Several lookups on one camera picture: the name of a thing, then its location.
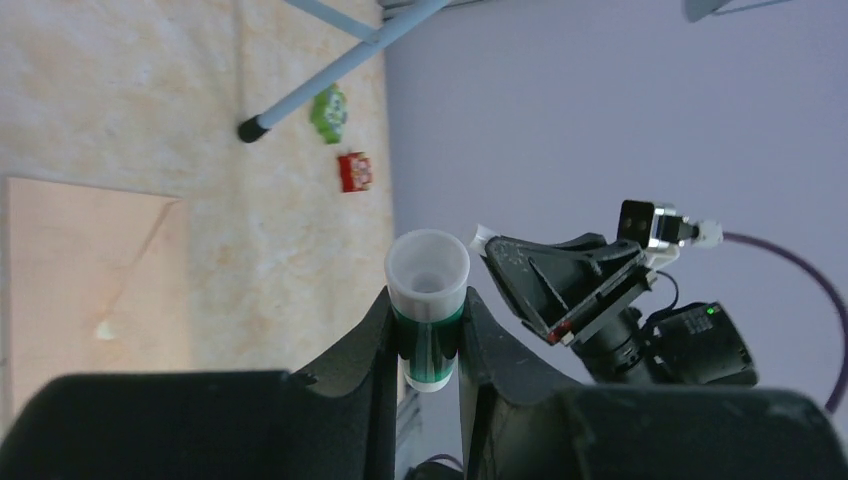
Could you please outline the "white glue stick cap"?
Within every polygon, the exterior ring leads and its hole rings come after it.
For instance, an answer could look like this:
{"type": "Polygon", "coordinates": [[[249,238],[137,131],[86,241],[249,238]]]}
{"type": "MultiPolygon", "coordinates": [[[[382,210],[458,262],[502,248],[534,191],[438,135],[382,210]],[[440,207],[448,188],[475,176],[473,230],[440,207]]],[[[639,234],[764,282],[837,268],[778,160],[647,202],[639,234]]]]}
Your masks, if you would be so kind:
{"type": "Polygon", "coordinates": [[[467,242],[467,246],[478,256],[486,257],[486,245],[491,239],[497,236],[498,233],[496,233],[495,231],[481,224],[477,224],[473,229],[469,241],[467,242]]]}

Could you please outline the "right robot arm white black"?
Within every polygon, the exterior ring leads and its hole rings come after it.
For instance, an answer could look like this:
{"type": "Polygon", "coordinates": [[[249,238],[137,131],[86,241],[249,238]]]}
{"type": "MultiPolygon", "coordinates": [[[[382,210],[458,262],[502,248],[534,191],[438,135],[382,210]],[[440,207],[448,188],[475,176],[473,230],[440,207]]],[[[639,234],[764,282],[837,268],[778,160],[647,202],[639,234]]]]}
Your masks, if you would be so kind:
{"type": "Polygon", "coordinates": [[[633,303],[659,275],[632,240],[584,234],[559,244],[496,235],[481,256],[523,325],[580,359],[598,383],[741,385],[753,358],[718,302],[668,307],[647,318],[633,303]]]}

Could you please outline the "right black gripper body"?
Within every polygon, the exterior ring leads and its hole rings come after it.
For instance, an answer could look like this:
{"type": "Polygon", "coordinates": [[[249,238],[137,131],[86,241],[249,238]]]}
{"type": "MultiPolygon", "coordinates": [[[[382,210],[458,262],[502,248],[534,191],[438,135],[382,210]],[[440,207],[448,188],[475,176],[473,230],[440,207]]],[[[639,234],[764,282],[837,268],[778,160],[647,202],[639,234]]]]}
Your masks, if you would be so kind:
{"type": "Polygon", "coordinates": [[[597,383],[658,384],[663,371],[648,356],[639,328],[641,312],[627,307],[591,338],[575,342],[572,351],[597,383]]]}

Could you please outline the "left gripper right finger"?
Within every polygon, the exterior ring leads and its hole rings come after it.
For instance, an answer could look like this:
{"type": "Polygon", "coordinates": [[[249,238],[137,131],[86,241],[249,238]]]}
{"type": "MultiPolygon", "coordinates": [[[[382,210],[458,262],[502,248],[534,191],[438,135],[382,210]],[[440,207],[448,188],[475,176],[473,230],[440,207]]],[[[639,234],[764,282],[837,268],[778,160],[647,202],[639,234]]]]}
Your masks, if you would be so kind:
{"type": "Polygon", "coordinates": [[[457,368],[469,479],[843,479],[847,454],[804,395],[579,383],[506,331],[474,289],[457,368]]]}

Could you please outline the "green white glue stick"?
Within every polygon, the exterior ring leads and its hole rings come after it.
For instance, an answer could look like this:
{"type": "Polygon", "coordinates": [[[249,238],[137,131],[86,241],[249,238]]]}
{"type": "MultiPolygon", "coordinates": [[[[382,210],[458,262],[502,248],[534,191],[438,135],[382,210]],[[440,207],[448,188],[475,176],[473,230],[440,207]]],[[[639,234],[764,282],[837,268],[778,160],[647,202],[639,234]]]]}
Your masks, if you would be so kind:
{"type": "Polygon", "coordinates": [[[384,259],[403,375],[420,392],[439,391],[452,376],[469,272],[466,247],[436,229],[398,237],[384,259]]]}

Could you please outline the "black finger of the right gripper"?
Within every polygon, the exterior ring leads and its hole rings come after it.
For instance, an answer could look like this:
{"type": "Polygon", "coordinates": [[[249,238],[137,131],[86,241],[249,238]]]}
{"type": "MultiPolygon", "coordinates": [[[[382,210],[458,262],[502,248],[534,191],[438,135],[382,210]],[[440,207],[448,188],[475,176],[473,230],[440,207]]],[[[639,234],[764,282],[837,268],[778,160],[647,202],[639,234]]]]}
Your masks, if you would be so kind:
{"type": "Polygon", "coordinates": [[[551,345],[588,341],[656,281],[636,242],[592,233],[553,245],[495,236],[484,263],[513,314],[551,345]]]}

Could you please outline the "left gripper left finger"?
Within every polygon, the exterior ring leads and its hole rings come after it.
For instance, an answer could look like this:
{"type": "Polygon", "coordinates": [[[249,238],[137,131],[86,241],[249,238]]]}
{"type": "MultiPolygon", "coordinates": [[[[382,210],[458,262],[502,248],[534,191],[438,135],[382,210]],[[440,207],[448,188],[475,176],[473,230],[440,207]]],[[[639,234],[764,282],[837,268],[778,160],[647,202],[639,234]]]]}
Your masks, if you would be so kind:
{"type": "Polygon", "coordinates": [[[5,479],[390,479],[389,297],[299,370],[73,374],[1,445],[5,479]]]}

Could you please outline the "peach envelope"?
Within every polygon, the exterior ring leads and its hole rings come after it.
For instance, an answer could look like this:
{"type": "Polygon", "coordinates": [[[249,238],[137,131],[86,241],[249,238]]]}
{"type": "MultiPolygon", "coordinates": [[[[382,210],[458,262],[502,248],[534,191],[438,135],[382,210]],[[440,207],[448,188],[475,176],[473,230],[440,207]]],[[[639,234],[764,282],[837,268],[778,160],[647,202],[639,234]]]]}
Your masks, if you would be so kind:
{"type": "Polygon", "coordinates": [[[9,418],[64,374],[191,366],[184,201],[15,177],[6,192],[9,418]]]}

